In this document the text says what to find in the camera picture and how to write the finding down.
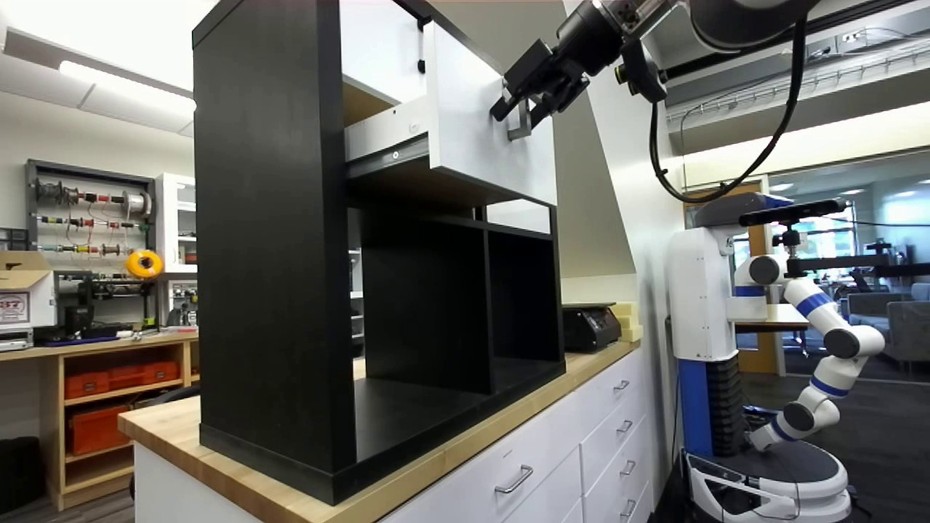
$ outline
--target metal drawer handle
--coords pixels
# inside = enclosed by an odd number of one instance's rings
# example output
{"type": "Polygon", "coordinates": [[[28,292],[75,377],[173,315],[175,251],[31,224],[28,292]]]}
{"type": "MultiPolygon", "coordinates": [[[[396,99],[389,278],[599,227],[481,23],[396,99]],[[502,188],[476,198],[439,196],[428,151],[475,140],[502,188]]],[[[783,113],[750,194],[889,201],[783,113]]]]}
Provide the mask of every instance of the metal drawer handle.
{"type": "Polygon", "coordinates": [[[627,508],[620,513],[620,521],[626,521],[627,519],[630,519],[630,516],[633,515],[634,510],[636,510],[636,501],[627,500],[627,508]]]}
{"type": "Polygon", "coordinates": [[[623,425],[617,429],[617,434],[627,433],[630,431],[632,427],[633,427],[633,422],[631,422],[630,420],[626,420],[625,422],[623,422],[623,425]]]}
{"type": "Polygon", "coordinates": [[[520,477],[517,478],[515,482],[513,482],[513,485],[510,485],[509,487],[494,487],[494,492],[500,492],[501,494],[510,494],[514,490],[517,490],[518,487],[523,485],[523,482],[526,481],[528,477],[533,475],[533,467],[529,465],[520,465],[520,471],[522,472],[522,474],[520,474],[520,477]]]}
{"type": "Polygon", "coordinates": [[[636,462],[633,460],[627,460],[627,468],[620,471],[621,476],[629,476],[633,473],[633,469],[636,468],[636,462]]]}

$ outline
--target orange toolbox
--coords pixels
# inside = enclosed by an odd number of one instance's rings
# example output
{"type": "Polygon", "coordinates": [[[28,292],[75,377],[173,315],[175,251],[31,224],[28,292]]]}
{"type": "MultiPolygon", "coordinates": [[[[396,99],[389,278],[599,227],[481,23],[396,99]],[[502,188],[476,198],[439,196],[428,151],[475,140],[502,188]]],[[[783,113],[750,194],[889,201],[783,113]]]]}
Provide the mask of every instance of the orange toolbox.
{"type": "Polygon", "coordinates": [[[105,393],[109,390],[110,375],[106,372],[86,372],[65,378],[64,396],[67,399],[105,393]]]}
{"type": "Polygon", "coordinates": [[[170,382],[180,376],[178,362],[176,361],[159,361],[150,363],[142,368],[145,373],[144,382],[146,385],[158,382],[170,382]]]}
{"type": "Polygon", "coordinates": [[[130,365],[110,369],[110,390],[138,387],[145,384],[145,368],[142,365],[130,365]]]}
{"type": "Polygon", "coordinates": [[[74,414],[68,421],[71,430],[71,453],[75,456],[119,447],[129,437],[119,431],[116,417],[128,408],[125,405],[74,414]]]}

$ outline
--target yellow tape roll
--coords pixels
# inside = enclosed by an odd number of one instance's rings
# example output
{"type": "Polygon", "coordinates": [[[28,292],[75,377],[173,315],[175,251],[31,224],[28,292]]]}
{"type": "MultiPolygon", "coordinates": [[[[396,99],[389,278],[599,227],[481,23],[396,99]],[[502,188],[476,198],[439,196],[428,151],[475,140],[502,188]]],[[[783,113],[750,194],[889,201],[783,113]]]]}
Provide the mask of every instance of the yellow tape roll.
{"type": "Polygon", "coordinates": [[[126,260],[126,269],[135,277],[154,278],[162,273],[165,264],[153,250],[136,250],[126,260]]]}

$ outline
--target blue stripe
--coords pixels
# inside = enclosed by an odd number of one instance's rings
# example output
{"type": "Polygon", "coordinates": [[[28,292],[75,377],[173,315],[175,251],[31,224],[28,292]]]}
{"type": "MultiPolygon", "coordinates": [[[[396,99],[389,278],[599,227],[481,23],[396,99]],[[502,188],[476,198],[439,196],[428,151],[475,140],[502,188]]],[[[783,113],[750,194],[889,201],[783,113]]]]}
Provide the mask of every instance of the blue stripe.
{"type": "Polygon", "coordinates": [[[802,315],[804,315],[804,317],[808,317],[818,307],[822,305],[826,305],[827,303],[831,303],[831,302],[832,300],[830,299],[829,296],[827,296],[823,292],[818,292],[817,294],[811,294],[810,296],[805,298],[803,302],[800,302],[797,305],[795,305],[794,308],[797,309],[798,312],[800,312],[802,315]]]}
{"type": "Polygon", "coordinates": [[[733,289],[734,295],[738,297],[744,296],[764,296],[765,287],[760,287],[758,285],[739,285],[733,289]]]}
{"type": "Polygon", "coordinates": [[[817,376],[811,376],[811,384],[829,395],[843,397],[849,394],[848,390],[831,387],[827,385],[826,383],[822,382],[821,380],[818,380],[817,376]]]}
{"type": "Polygon", "coordinates": [[[682,389],[684,449],[692,454],[712,456],[711,402],[707,389],[707,364],[703,361],[679,359],[678,379],[682,389]]]}
{"type": "Polygon", "coordinates": [[[797,439],[794,439],[793,437],[788,436],[788,433],[781,430],[781,427],[778,426],[778,416],[776,416],[775,418],[772,418],[772,428],[775,429],[775,434],[781,436],[781,438],[784,439],[785,441],[797,441],[797,439]]]}

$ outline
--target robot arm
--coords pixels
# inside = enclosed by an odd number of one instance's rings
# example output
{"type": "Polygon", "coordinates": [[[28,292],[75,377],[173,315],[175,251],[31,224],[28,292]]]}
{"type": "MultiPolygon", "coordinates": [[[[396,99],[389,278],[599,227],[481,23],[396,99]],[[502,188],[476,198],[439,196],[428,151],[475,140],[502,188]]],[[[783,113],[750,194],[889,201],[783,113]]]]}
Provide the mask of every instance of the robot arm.
{"type": "Polygon", "coordinates": [[[803,439],[840,421],[840,411],[833,400],[846,396],[869,356],[884,349],[881,332],[869,326],[849,325],[837,313],[833,300],[812,280],[784,280],[784,274],[783,261],[771,256],[757,256],[746,261],[746,267],[737,270],[737,285],[741,275],[754,285],[784,283],[785,299],[823,334],[823,344],[830,355],[817,364],[810,383],[798,399],[786,405],[768,425],[750,434],[750,441],[758,450],[803,439]]]}
{"type": "Polygon", "coordinates": [[[532,98],[531,127],[564,111],[594,76],[623,58],[620,83],[650,102],[665,99],[658,67],[641,39],[677,7],[688,9],[695,35],[704,45],[735,52],[778,36],[804,17],[819,0],[583,0],[555,34],[549,47],[537,40],[504,74],[506,93],[491,108],[503,121],[532,98]]]}

